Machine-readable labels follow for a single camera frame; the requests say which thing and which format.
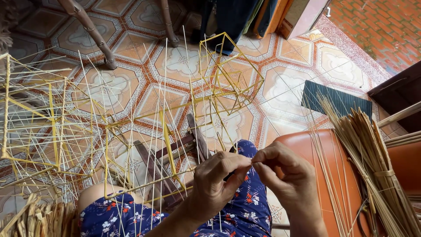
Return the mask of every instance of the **orange fabric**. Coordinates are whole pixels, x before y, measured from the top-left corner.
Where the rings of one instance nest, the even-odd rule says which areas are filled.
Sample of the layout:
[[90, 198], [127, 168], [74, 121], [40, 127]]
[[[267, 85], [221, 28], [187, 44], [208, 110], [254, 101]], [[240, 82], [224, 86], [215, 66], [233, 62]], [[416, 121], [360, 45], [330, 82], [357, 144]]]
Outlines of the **orange fabric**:
[[268, 2], [269, 2], [269, 0], [265, 0], [263, 2], [262, 6], [260, 7], [259, 14], [257, 16], [256, 22], [254, 24], [253, 32], [256, 34], [257, 38], [264, 38], [264, 37], [266, 37], [267, 34], [270, 34], [270, 33], [273, 33], [273, 32], [276, 31], [276, 28], [278, 27], [278, 24], [279, 24], [282, 16], [284, 16], [284, 9], [285, 9], [285, 6], [288, 3], [288, 0], [278, 0], [278, 3], [276, 4], [276, 8], [275, 8], [275, 11], [273, 13], [272, 19], [269, 23], [269, 26], [268, 26], [267, 30], [266, 30], [266, 33], [264, 34], [263, 37], [261, 37], [258, 34], [257, 28], [260, 24], [260, 21], [262, 20], [262, 17], [263, 17], [264, 12], [267, 8]]
[[421, 141], [388, 148], [392, 168], [407, 195], [421, 195]]
[[[347, 161], [345, 151], [342, 148], [339, 139], [336, 139], [334, 132], [330, 129], [319, 129], [318, 133], [323, 152], [326, 156], [332, 175], [333, 180], [331, 183], [334, 185], [335, 192], [338, 197], [337, 200], [339, 200], [338, 205], [340, 206], [340, 212], [348, 223], [352, 223], [355, 220], [357, 211], [359, 210], [362, 202], [358, 188], [358, 174], [354, 174], [349, 162]], [[339, 236], [339, 230], [333, 213], [333, 207], [330, 202], [325, 177], [309, 132], [304, 131], [284, 135], [278, 137], [276, 141], [282, 142], [316, 167], [317, 189], [322, 207], [323, 220], [328, 229], [329, 236]], [[361, 224], [368, 235], [369, 228], [367, 221], [363, 214], [360, 215], [360, 218]], [[354, 224], [352, 231], [354, 232], [353, 236], [362, 236], [356, 223]]]

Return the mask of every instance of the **blue floral pants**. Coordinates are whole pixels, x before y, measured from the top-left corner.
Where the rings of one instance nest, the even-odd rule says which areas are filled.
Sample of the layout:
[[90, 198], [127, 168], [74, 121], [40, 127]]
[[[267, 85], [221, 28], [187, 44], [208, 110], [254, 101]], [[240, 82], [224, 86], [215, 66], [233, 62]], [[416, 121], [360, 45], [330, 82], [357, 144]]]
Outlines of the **blue floral pants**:
[[[240, 140], [236, 147], [239, 154], [249, 158], [257, 152], [256, 146], [247, 140]], [[82, 237], [141, 237], [168, 216], [134, 203], [130, 194], [119, 195], [116, 201], [102, 197], [80, 213]], [[270, 237], [271, 225], [266, 189], [252, 167], [220, 213], [201, 225], [190, 237]]]

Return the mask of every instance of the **bundle of bamboo sticks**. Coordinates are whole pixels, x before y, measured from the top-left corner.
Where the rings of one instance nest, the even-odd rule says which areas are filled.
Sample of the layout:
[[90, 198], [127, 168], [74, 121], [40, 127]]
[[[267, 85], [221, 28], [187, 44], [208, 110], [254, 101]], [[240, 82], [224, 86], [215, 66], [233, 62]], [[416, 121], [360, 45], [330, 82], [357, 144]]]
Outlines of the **bundle of bamboo sticks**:
[[77, 210], [73, 203], [38, 204], [41, 197], [30, 194], [16, 214], [0, 221], [0, 237], [80, 236]]
[[410, 143], [416, 143], [421, 141], [421, 131], [413, 132], [407, 135], [403, 135], [400, 137], [392, 138], [389, 140], [384, 141], [387, 148], [399, 146], [399, 145], [406, 145]]
[[319, 102], [348, 151], [350, 162], [364, 180], [371, 212], [379, 214], [388, 236], [421, 237], [420, 223], [393, 172], [376, 123], [371, 124], [359, 108], [348, 116], [338, 117], [326, 97], [319, 96]]

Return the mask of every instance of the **red brick floor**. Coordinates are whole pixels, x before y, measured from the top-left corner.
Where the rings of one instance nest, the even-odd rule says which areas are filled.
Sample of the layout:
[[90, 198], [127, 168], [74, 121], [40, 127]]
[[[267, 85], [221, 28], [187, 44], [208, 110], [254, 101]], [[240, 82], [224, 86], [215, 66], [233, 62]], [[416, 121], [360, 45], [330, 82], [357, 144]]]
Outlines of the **red brick floor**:
[[333, 0], [329, 19], [391, 75], [421, 60], [420, 0]]

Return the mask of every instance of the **wooden door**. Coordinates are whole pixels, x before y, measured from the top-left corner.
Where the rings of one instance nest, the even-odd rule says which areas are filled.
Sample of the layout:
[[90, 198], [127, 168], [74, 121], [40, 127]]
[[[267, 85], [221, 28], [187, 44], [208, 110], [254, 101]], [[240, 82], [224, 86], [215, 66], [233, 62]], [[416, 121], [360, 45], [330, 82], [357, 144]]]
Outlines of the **wooden door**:
[[[387, 113], [395, 114], [421, 101], [421, 62], [418, 62], [368, 92]], [[409, 133], [421, 131], [421, 112], [398, 123]]]

